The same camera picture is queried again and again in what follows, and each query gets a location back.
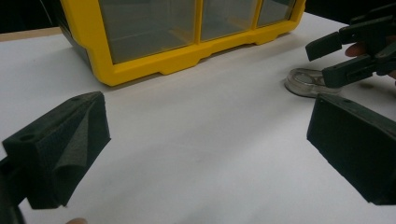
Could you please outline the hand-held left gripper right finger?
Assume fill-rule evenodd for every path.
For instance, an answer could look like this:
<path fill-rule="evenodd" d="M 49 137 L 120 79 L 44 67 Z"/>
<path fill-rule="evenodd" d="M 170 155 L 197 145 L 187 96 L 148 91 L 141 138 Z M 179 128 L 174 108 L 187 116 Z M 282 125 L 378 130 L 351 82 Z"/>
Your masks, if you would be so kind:
<path fill-rule="evenodd" d="M 320 94 L 306 138 L 367 202 L 396 205 L 396 121 Z"/>

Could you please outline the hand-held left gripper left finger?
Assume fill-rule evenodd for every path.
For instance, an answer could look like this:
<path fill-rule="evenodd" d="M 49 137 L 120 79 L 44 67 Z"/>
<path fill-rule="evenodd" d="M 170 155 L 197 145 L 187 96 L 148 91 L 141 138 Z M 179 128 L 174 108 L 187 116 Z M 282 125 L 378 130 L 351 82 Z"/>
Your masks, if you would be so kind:
<path fill-rule="evenodd" d="M 67 205 L 109 141 L 101 92 L 81 94 L 56 106 L 3 141 L 11 201 L 27 200 L 34 209 Z"/>

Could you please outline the set of clear plastic drawers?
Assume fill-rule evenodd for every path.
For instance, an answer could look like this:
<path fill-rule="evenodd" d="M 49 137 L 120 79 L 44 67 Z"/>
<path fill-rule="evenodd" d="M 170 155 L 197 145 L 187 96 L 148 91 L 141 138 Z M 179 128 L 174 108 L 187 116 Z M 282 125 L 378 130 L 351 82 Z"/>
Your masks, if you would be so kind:
<path fill-rule="evenodd" d="M 98 0 L 114 63 L 287 20 L 296 0 Z M 194 28 L 196 17 L 202 26 Z"/>

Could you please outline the small clear oval case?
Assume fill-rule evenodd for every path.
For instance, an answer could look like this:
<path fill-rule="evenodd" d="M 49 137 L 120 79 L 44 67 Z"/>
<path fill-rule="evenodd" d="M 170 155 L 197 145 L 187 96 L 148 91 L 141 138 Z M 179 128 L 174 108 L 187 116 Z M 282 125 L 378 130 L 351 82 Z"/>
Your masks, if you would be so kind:
<path fill-rule="evenodd" d="M 316 98 L 320 93 L 338 95 L 341 92 L 340 88 L 328 88 L 320 71 L 304 68 L 290 70 L 284 85 L 291 93 L 308 98 Z"/>

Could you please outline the yellow black drawer organizer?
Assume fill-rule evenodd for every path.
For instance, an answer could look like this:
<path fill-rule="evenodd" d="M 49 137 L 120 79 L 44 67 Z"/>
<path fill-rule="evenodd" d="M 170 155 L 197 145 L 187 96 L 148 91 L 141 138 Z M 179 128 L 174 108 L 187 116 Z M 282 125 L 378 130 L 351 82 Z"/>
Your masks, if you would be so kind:
<path fill-rule="evenodd" d="M 55 0 L 58 22 L 64 36 L 86 60 L 94 76 L 107 86 L 117 86 L 152 74 L 169 75 L 190 68 L 215 53 L 242 45 L 261 45 L 294 30 L 303 16 L 306 0 L 296 0 L 290 17 L 281 22 L 252 27 L 245 32 L 202 41 L 194 36 L 191 45 L 155 53 L 124 63 L 114 63 L 98 0 Z M 202 17 L 194 28 L 198 32 Z"/>

